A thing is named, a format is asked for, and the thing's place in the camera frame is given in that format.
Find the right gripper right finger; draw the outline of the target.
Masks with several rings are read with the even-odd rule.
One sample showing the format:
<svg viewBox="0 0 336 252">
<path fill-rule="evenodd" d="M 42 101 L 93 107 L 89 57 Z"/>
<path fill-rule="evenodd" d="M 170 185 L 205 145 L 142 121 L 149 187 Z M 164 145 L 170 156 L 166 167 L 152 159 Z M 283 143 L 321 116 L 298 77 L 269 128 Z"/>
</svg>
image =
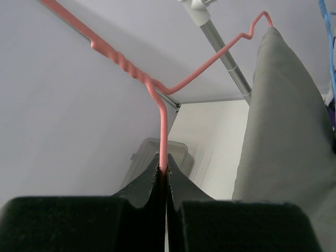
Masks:
<svg viewBox="0 0 336 252">
<path fill-rule="evenodd" d="M 288 203 L 217 201 L 168 155 L 170 251 L 321 251 L 306 214 Z"/>
</svg>

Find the pink wire hanger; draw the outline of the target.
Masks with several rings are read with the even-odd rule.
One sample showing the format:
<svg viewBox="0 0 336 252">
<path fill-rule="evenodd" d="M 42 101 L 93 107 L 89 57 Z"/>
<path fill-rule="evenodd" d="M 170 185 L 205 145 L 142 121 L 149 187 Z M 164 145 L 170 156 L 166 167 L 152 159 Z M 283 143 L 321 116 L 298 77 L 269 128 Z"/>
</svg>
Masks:
<svg viewBox="0 0 336 252">
<path fill-rule="evenodd" d="M 160 81 L 151 78 L 147 73 L 142 71 L 140 68 L 136 67 L 131 61 L 125 58 L 125 56 L 116 51 L 111 45 L 109 45 L 104 39 L 102 39 L 98 34 L 96 34 L 93 30 L 91 30 L 88 26 L 86 26 L 82 21 L 80 21 L 77 17 L 75 17 L 71 12 L 69 12 L 66 8 L 64 8 L 57 1 L 41 1 L 41 3 L 47 7 L 50 11 L 55 13 L 65 22 L 67 22 L 70 26 L 72 26 L 75 30 L 84 35 L 87 39 L 90 40 L 90 46 L 93 50 L 102 54 L 103 56 L 112 60 L 115 64 L 119 65 L 123 71 L 128 73 L 132 78 L 138 80 L 143 83 L 152 99 L 156 102 L 159 111 L 160 111 L 160 161 L 159 167 L 162 174 L 166 173 L 168 168 L 167 164 L 167 109 L 165 103 L 158 95 L 157 91 L 162 92 L 164 95 L 171 95 L 185 86 L 187 86 L 190 82 L 196 79 L 199 75 L 201 75 L 207 68 L 209 68 L 216 60 L 218 60 L 224 53 L 228 52 L 231 47 L 233 47 L 240 39 L 248 39 L 251 40 L 254 35 L 254 28 L 257 22 L 264 16 L 268 22 L 270 27 L 273 26 L 271 17 L 269 16 L 267 11 L 262 11 L 251 23 L 249 28 L 249 33 L 239 33 L 236 37 L 234 37 L 224 48 L 220 49 L 214 56 L 212 56 L 208 61 L 203 63 L 199 68 L 197 68 L 194 72 L 192 72 L 188 77 L 183 79 L 180 83 L 176 84 L 172 88 L 167 88 Z"/>
</svg>

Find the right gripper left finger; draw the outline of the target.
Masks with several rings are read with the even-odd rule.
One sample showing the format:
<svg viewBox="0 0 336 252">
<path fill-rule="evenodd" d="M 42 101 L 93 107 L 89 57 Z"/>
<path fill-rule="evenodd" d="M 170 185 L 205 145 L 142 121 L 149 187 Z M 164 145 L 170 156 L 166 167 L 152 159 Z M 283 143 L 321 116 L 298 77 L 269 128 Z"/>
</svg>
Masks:
<svg viewBox="0 0 336 252">
<path fill-rule="evenodd" d="M 1 208 L 1 251 L 163 251 L 159 158 L 111 196 L 27 196 Z"/>
</svg>

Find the grey trousers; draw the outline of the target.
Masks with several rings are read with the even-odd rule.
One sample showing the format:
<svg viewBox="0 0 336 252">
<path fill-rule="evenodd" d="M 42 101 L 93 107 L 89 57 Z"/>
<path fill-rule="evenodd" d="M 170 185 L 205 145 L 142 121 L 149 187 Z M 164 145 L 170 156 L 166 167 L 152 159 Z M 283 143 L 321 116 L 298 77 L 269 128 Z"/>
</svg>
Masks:
<svg viewBox="0 0 336 252">
<path fill-rule="evenodd" d="M 322 96 L 280 32 L 262 38 L 232 198 L 289 202 L 335 251 L 335 138 Z"/>
</svg>

